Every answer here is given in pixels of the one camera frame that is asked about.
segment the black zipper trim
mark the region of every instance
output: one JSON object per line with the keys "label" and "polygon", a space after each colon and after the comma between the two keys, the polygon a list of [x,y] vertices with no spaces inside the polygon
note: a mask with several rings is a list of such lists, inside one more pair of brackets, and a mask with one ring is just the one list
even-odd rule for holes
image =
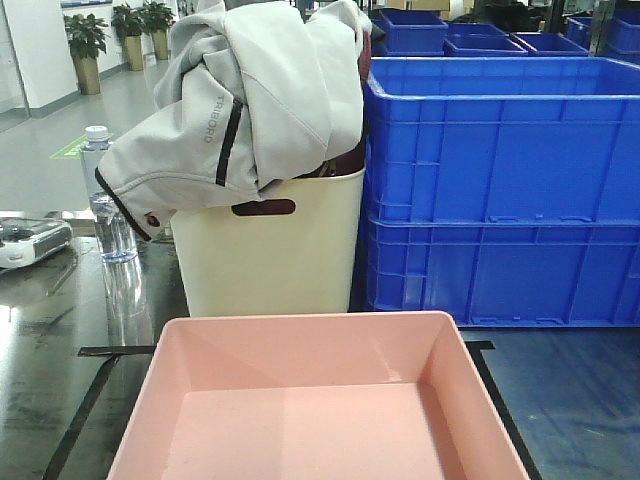
{"label": "black zipper trim", "polygon": [[222,141],[220,158],[218,159],[218,169],[216,171],[216,185],[220,185],[222,187],[224,187],[227,182],[227,168],[229,166],[229,157],[231,156],[231,147],[233,147],[233,142],[235,141],[236,134],[238,133],[242,107],[242,102],[237,98],[234,98],[233,106],[231,107],[231,114],[229,115],[229,123],[227,123],[227,130],[224,132],[224,140]]}

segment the crate handle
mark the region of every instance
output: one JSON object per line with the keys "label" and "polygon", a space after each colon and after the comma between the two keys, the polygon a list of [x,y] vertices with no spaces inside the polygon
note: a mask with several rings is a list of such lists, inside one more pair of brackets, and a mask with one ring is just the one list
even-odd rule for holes
{"label": "crate handle", "polygon": [[291,215],[296,210],[296,203],[288,198],[247,202],[231,207],[238,217],[260,217],[265,215]]}
{"label": "crate handle", "polygon": [[593,223],[593,219],[589,217],[580,217],[580,216],[567,216],[560,217],[560,220],[563,222],[582,222],[582,223]]}

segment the white device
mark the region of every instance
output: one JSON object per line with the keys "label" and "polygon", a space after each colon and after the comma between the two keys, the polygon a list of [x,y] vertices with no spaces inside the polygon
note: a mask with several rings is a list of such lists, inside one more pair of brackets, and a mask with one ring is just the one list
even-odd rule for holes
{"label": "white device", "polygon": [[0,268],[18,268],[65,248],[71,226],[62,220],[0,217]]}

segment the green leaves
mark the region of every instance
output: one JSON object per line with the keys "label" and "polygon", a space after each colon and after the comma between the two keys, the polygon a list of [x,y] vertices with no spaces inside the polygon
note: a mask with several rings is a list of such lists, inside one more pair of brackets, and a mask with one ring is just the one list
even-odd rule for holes
{"label": "green leaves", "polygon": [[142,35],[144,24],[140,16],[140,9],[131,8],[128,3],[113,7],[111,26],[116,29],[120,41],[124,37],[138,37]]}
{"label": "green leaves", "polygon": [[173,12],[164,3],[145,1],[140,9],[140,15],[144,21],[145,33],[153,33],[158,30],[166,32],[173,20]]}
{"label": "green leaves", "polygon": [[64,29],[71,54],[80,58],[98,58],[100,51],[107,53],[105,27],[108,25],[104,19],[96,18],[94,14],[86,17],[82,14],[72,17],[64,15]]}

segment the plastic water bottle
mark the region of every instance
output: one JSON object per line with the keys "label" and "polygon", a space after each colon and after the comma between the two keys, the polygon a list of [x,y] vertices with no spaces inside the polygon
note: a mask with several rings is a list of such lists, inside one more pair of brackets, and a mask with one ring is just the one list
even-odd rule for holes
{"label": "plastic water bottle", "polygon": [[138,255],[135,233],[115,202],[95,179],[95,169],[111,146],[109,130],[103,126],[85,129],[87,142],[80,149],[82,168],[89,196],[89,205],[95,215],[96,239],[102,259],[109,263],[122,263]]}

